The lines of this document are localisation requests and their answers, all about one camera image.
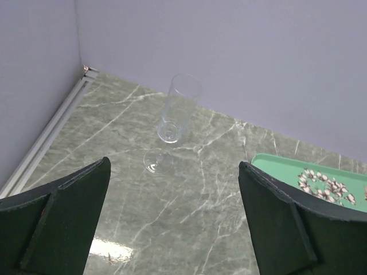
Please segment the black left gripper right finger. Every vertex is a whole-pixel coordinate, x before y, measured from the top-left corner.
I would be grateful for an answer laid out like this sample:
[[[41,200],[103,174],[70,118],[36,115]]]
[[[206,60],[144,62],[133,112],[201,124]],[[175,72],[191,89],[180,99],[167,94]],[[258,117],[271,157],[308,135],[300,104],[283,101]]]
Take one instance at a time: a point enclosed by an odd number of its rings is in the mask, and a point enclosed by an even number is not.
[[[366,213],[279,181],[248,162],[239,188],[260,274],[366,274]]]

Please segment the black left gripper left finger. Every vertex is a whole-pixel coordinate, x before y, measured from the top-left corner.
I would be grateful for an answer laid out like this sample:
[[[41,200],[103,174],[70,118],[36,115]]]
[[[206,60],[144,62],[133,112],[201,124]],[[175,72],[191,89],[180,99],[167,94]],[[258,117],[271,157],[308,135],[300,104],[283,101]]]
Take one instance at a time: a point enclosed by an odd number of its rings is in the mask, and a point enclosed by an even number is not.
[[[103,157],[1,199],[1,274],[83,274],[110,176]]]

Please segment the tall clear champagne flute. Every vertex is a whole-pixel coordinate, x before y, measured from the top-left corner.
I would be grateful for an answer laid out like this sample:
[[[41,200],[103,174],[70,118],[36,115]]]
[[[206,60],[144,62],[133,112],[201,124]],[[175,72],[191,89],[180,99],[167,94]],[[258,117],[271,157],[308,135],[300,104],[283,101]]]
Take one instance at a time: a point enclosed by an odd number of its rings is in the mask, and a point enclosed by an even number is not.
[[[172,78],[157,128],[163,145],[145,153],[143,164],[147,171],[155,175],[170,171],[173,158],[167,146],[178,143],[184,134],[201,94],[202,85],[194,76],[181,73]]]

